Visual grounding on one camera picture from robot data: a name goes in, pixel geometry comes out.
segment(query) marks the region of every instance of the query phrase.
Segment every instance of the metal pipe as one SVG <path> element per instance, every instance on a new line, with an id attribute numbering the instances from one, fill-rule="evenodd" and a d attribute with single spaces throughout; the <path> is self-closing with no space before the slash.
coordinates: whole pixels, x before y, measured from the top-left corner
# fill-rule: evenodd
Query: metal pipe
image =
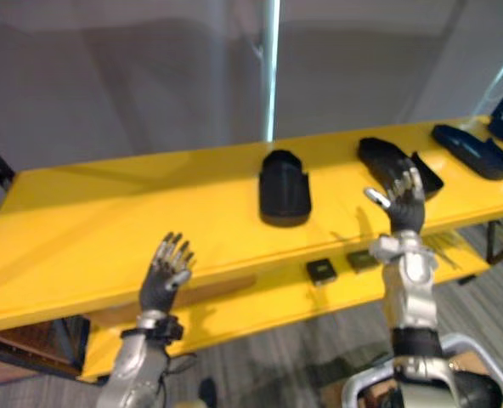
<path id="1" fill-rule="evenodd" d="M 263 31 L 263 64 L 261 66 L 261 114 L 263 141 L 274 141 L 276 108 L 276 68 L 280 34 L 281 0 L 265 0 Z"/>

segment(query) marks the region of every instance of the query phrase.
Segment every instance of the black container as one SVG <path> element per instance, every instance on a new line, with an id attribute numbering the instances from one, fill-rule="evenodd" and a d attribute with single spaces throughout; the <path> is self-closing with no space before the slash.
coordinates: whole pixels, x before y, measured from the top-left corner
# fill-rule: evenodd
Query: black container
<path id="1" fill-rule="evenodd" d="M 312 211 L 308 175 L 288 150 L 274 150 L 263 160 L 259 174 L 261 219 L 277 227 L 303 224 Z"/>
<path id="2" fill-rule="evenodd" d="M 408 157 L 397 145 L 378 138 L 364 138 L 359 141 L 359 159 L 367 166 L 372 177 L 387 190 L 395 180 L 403 178 L 406 166 L 404 160 L 411 159 L 420 172 L 426 199 L 435 196 L 443 188 L 442 179 L 427 166 L 416 152 Z"/>
<path id="3" fill-rule="evenodd" d="M 492 139 L 485 142 L 449 125 L 437 125 L 432 136 L 468 167 L 490 180 L 503 179 L 503 150 Z"/>

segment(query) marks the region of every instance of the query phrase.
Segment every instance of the small black square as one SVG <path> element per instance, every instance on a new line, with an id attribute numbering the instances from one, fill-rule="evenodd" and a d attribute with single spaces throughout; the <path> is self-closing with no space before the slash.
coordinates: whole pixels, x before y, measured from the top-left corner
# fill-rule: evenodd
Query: small black square
<path id="1" fill-rule="evenodd" d="M 308 262 L 306 270 L 315 286 L 324 285 L 336 279 L 336 271 L 329 259 Z"/>

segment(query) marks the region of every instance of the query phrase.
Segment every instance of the black joint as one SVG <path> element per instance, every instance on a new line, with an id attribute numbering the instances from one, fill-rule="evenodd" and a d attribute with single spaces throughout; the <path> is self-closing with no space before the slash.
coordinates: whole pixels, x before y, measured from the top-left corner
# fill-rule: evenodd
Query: black joint
<path id="1" fill-rule="evenodd" d="M 442 347 L 435 330 L 427 328 L 404 328 L 392 330 L 392 345 L 395 357 L 419 355 L 443 357 Z"/>
<path id="2" fill-rule="evenodd" d="M 181 340 L 184 335 L 184 327 L 178 323 L 178 317 L 169 315 L 166 319 L 156 322 L 155 327 L 146 329 L 137 327 L 122 331 L 121 338 L 134 334 L 145 334 L 147 340 L 162 342 L 165 345 L 172 344 L 175 340 Z"/>

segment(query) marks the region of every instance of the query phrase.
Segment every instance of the black shoe-shaped object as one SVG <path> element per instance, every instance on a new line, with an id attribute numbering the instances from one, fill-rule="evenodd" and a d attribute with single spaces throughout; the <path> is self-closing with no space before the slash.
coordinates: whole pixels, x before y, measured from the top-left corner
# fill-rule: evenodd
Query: black shoe-shaped object
<path id="1" fill-rule="evenodd" d="M 259 174 L 261 219 L 277 227 L 303 224 L 312 211 L 308 175 L 288 150 L 274 150 L 263 160 Z"/>

